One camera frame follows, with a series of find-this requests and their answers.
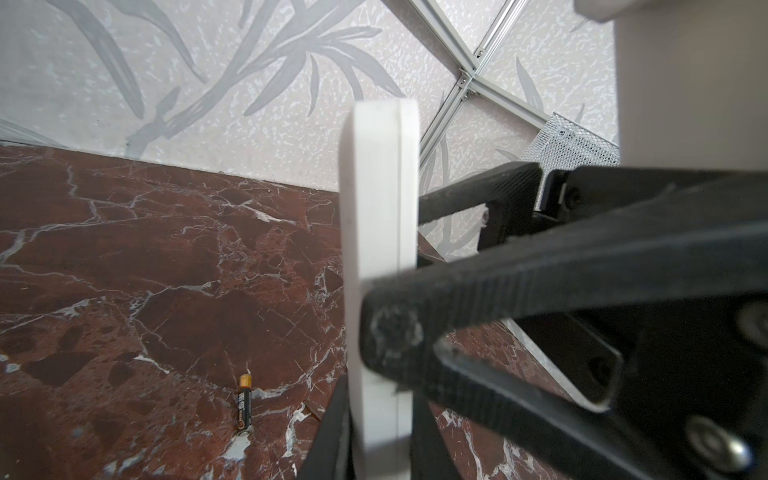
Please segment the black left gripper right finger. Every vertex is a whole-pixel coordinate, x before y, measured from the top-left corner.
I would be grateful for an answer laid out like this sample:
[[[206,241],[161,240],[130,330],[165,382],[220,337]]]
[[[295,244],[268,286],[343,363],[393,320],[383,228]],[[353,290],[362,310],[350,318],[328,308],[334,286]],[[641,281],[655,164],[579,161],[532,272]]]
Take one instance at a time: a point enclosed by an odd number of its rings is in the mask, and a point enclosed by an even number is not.
[[[413,396],[411,478],[417,480],[461,480],[438,428],[427,399]]]

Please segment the black orange AA battery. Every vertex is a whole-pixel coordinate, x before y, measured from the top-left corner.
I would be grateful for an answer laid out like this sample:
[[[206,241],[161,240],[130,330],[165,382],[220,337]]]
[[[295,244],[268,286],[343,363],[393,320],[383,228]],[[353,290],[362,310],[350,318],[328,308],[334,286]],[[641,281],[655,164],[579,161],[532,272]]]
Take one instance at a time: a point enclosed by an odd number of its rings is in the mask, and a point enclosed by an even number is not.
[[[236,396],[237,405],[237,432],[242,434],[247,432],[252,425],[252,376],[250,373],[243,374],[238,380],[238,390]]]

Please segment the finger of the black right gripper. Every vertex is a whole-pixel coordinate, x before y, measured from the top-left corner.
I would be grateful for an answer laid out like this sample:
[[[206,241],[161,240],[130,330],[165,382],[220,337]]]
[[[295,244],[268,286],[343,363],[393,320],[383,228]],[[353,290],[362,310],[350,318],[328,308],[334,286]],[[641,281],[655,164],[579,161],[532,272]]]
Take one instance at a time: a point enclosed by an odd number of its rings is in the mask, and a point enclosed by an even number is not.
[[[430,223],[454,213],[484,206],[480,251],[504,243],[512,236],[531,232],[542,170],[534,162],[508,162],[419,199],[418,223]]]

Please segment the white air conditioner remote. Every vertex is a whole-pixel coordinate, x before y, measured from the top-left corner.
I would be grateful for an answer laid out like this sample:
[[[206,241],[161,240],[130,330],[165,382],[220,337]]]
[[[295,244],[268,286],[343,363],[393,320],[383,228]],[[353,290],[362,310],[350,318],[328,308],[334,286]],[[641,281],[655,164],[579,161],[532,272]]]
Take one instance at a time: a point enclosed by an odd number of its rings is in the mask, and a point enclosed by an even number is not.
[[[413,395],[364,365],[360,313],[375,281],[416,266],[419,139],[418,105],[410,99],[356,103],[340,138],[347,377],[358,479],[411,476]]]

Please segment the aluminium frame post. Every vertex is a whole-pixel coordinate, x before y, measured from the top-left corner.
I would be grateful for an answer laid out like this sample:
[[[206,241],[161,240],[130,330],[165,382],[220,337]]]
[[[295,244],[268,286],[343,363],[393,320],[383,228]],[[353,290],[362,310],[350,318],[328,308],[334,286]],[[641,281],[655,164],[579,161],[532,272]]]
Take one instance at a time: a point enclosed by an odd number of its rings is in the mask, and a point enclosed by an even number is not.
[[[430,123],[420,142],[420,169],[425,170],[435,148],[445,136],[469,95],[478,95],[535,128],[550,119],[542,108],[535,107],[506,91],[484,76],[502,41],[522,16],[526,0],[506,1],[496,15],[478,48],[470,51],[442,8],[435,1],[412,1],[410,6],[436,37],[439,44],[459,68],[460,75]]]

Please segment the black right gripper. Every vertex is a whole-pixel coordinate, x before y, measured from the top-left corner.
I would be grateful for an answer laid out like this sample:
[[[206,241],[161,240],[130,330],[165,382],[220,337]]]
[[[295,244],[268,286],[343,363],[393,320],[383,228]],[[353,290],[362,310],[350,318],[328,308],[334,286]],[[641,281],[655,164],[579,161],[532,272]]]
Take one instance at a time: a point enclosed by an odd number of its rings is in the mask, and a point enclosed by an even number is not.
[[[609,359],[592,413],[455,352],[455,329],[584,321]],[[586,479],[767,474],[767,178],[580,167],[546,177],[531,232],[380,282],[373,371]]]

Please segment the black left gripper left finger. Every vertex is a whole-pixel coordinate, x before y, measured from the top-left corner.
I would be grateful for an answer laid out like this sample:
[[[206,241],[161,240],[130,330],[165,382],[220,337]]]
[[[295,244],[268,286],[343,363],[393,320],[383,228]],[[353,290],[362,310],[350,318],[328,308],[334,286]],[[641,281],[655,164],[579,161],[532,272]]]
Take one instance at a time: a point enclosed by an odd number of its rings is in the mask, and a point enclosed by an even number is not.
[[[351,478],[351,414],[348,378],[337,382],[297,480]]]

